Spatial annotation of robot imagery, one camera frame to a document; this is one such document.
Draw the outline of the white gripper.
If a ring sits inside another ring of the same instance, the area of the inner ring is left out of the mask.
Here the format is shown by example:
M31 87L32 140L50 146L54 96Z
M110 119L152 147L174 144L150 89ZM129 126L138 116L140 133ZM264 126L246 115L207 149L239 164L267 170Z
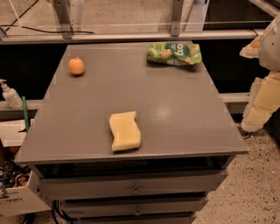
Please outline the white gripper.
M255 132L280 108L280 14L272 20L263 35L241 49L240 55L248 59L259 58L260 65L271 71L263 79L255 78L243 113L241 128Z

